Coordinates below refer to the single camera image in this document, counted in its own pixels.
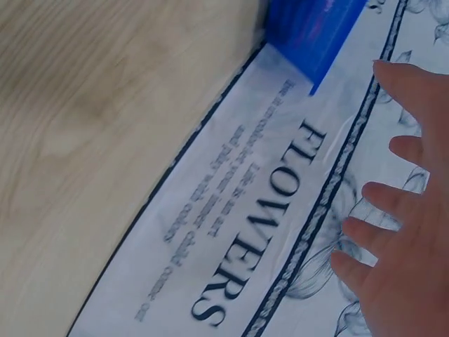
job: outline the paper sheet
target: paper sheet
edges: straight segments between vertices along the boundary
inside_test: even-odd
[[[371,1],[318,93],[262,46],[167,170],[70,337],[369,336],[332,273],[352,214],[398,228],[361,197],[369,180],[423,191],[389,153],[416,121],[373,79],[377,58],[449,68],[447,1]]]

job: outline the wood grain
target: wood grain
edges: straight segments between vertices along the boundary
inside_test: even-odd
[[[0,0],[0,336],[64,336],[260,0]]]

